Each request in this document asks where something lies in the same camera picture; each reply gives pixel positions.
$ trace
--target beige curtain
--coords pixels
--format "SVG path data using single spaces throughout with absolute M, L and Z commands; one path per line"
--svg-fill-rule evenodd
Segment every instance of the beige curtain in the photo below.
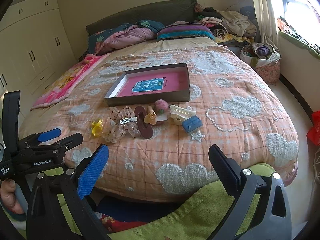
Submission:
M 278 48 L 278 27 L 273 13 L 271 0 L 253 0 L 257 16 L 261 42 Z

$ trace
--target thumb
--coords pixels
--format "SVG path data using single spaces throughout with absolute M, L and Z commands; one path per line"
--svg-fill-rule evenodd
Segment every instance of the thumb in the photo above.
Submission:
M 23 214 L 24 211 L 21 208 L 19 202 L 16 199 L 14 191 L 16 189 L 16 183 L 13 179 L 6 179 L 1 183 L 0 195 L 3 204 L 17 214 Z

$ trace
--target silver bolt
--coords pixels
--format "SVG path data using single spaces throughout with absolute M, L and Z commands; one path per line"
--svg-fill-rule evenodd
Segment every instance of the silver bolt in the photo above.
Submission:
M 275 179 L 280 179 L 280 174 L 279 173 L 274 173 L 274 174 L 272 174 L 273 175 L 273 177 L 275 178 Z
M 243 169 L 242 171 L 245 175 L 250 175 L 251 171 L 249 169 Z
M 72 168 L 67 169 L 67 171 L 66 171 L 66 174 L 67 174 L 67 175 L 72 175 L 72 174 L 74 174 L 74 173 L 75 173 L 75 170 L 72 169 Z
M 38 179 L 42 179 L 43 177 L 44 177 L 44 173 L 43 172 L 38 173 L 38 175 L 37 175 Z

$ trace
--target striped pillow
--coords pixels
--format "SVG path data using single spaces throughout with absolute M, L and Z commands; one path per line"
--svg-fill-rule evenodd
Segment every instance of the striped pillow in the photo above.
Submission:
M 208 37 L 214 40 L 214 36 L 207 26 L 201 23 L 183 23 L 164 27 L 158 32 L 157 41 L 189 37 Z

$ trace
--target dark gray headboard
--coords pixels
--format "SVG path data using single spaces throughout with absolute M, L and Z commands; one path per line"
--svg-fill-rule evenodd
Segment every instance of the dark gray headboard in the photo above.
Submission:
M 122 23 L 133 24 L 140 20 L 161 22 L 165 26 L 176 21 L 193 22 L 195 19 L 194 5 L 196 4 L 197 0 L 171 0 L 141 5 L 89 24 L 86 27 L 87 33 L 92 35 L 106 29 L 118 27 Z

